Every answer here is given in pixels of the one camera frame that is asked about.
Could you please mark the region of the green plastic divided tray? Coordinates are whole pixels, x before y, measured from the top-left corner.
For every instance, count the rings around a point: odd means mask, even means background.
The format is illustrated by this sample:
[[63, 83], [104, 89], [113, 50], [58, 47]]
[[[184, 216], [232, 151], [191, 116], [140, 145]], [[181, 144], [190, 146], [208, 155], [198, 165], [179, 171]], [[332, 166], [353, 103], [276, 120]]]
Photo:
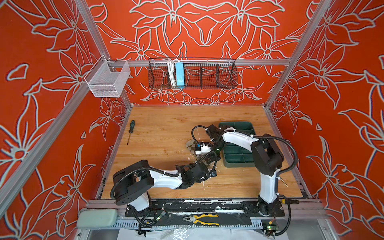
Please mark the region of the green plastic divided tray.
[[[220, 122], [219, 128], [229, 126], [248, 134], [255, 134], [250, 122]], [[235, 144], [227, 143], [222, 150], [222, 159], [226, 168], [252, 168], [255, 167], [252, 152]]]

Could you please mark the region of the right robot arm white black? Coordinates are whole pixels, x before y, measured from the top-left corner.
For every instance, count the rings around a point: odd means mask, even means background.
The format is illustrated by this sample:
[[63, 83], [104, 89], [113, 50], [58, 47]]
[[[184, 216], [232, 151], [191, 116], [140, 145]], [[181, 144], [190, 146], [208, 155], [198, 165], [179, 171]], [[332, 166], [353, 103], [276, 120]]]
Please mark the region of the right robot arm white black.
[[[253, 135], [233, 127], [217, 128], [211, 125], [206, 128], [210, 141], [217, 146], [224, 143], [234, 144], [252, 153], [256, 169], [261, 176], [261, 188], [258, 195], [258, 209], [262, 216], [270, 216], [279, 203], [278, 181], [280, 175], [291, 171], [298, 163], [298, 154], [289, 141], [264, 134]], [[283, 169], [284, 155], [276, 141], [286, 144], [293, 153], [292, 164]]]

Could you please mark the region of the beige argyle sock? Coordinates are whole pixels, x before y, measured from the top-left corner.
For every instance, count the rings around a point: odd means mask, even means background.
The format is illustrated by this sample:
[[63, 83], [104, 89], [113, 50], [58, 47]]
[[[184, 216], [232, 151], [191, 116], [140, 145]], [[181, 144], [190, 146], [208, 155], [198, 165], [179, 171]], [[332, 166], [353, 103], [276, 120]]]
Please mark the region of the beige argyle sock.
[[196, 146], [196, 142], [193, 139], [188, 140], [186, 142], [187, 150], [191, 153], [191, 155], [193, 155], [195, 158], [197, 158], [198, 156], [196, 155], [195, 146]]

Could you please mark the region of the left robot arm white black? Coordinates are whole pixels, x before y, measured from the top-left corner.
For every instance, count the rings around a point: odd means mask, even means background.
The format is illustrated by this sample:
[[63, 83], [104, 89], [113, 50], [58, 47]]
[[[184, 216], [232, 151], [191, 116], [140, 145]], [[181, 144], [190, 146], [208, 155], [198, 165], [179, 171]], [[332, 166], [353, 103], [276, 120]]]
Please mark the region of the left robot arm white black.
[[138, 212], [146, 211], [152, 205], [148, 193], [150, 189], [184, 190], [216, 176], [216, 165], [209, 169], [203, 162], [161, 170], [150, 166], [147, 160], [141, 160], [113, 175], [110, 198], [115, 200], [117, 206], [126, 205]]

